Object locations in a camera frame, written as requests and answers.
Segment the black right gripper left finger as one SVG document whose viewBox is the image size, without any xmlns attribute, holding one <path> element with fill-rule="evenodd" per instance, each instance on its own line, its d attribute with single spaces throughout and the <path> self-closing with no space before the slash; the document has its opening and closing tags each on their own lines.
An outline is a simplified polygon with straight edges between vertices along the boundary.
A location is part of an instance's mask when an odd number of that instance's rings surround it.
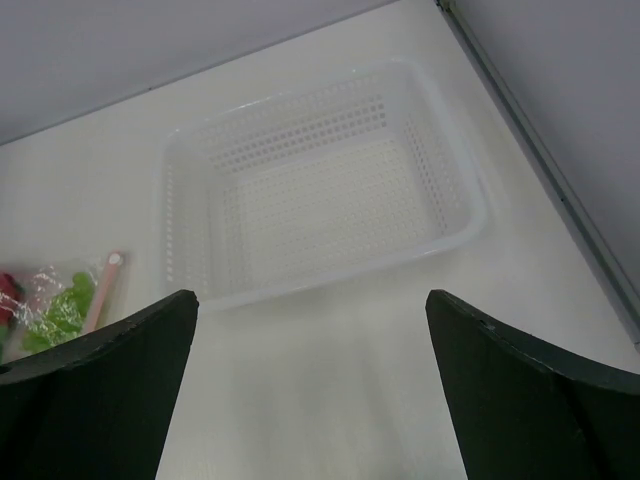
<svg viewBox="0 0 640 480">
<path fill-rule="evenodd" d="M 155 478 L 198 308 L 180 290 L 2 365 L 2 478 Z"/>
</svg>

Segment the clear zip top bag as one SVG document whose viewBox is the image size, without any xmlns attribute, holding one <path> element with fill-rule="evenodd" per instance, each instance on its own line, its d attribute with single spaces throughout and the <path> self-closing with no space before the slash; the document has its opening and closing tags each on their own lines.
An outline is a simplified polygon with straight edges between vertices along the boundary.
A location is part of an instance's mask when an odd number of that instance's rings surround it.
<svg viewBox="0 0 640 480">
<path fill-rule="evenodd" d="M 1 364 L 47 351 L 112 322 L 130 255 L 1 266 Z"/>
</svg>

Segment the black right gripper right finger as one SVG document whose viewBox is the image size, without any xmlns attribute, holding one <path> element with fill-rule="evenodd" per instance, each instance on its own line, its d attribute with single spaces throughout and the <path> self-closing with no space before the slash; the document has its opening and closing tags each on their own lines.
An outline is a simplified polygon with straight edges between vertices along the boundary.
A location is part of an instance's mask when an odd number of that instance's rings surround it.
<svg viewBox="0 0 640 480">
<path fill-rule="evenodd" d="M 509 326 L 445 290 L 426 316 L 470 479 L 636 479 L 639 376 Z"/>
</svg>

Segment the green fake grapes bunch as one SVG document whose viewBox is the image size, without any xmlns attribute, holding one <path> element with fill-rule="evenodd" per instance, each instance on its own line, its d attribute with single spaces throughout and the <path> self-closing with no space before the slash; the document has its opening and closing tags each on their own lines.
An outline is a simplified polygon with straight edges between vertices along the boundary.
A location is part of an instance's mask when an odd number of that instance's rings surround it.
<svg viewBox="0 0 640 480">
<path fill-rule="evenodd" d="M 36 354 L 77 338 L 87 318 L 95 287 L 88 273 L 75 273 L 72 284 L 54 295 L 44 312 L 28 324 L 22 349 Z"/>
</svg>

